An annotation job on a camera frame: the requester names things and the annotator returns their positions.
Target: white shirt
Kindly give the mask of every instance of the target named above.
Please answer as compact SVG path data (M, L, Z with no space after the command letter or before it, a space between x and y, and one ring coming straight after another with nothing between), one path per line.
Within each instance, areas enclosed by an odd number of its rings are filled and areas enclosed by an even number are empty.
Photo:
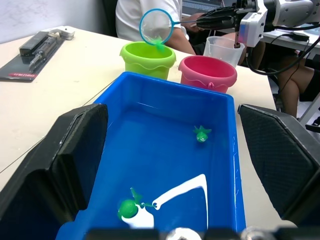
M139 32L140 20L151 9L163 9L169 13L174 22L181 21L182 0L118 0L115 10L116 33L119 38L130 41L142 41ZM180 24L185 37L189 39L186 29Z

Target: toy fish tail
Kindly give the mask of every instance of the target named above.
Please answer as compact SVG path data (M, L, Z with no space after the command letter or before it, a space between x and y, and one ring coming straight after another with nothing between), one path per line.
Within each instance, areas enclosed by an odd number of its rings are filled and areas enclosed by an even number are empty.
M135 204L140 205L140 201L142 199L142 196L140 194L138 194L133 187L130 188L131 193L132 193L132 197L134 198L134 202Z
M211 133L211 129L205 129L203 126L200 126L199 130L201 130L201 132L204 132L205 134Z
M196 126L194 126L194 128L195 128L195 129L193 130L193 132L196 133L196 134L198 134L198 133L200 132L199 129L198 129Z

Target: green bucket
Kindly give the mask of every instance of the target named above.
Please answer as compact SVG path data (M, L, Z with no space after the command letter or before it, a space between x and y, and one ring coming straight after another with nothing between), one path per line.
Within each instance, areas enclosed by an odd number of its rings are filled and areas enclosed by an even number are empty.
M169 69L176 62L175 52L164 46L158 50L144 41L131 42L123 46L120 56L125 62L125 70L167 80Z

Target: chair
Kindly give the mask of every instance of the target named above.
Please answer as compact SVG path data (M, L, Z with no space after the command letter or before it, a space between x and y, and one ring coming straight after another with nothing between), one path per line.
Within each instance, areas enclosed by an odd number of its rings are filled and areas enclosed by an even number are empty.
M116 7L118 0L102 0L105 18L106 34L111 37L117 37L116 31Z

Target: clear plastic cup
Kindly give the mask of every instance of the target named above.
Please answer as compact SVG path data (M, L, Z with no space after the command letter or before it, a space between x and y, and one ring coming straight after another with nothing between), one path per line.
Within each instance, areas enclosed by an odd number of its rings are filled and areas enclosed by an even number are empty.
M238 65L245 45L240 43L239 48L234 48L234 44L234 40L222 36L210 36L206 39L203 55L220 59L235 68Z

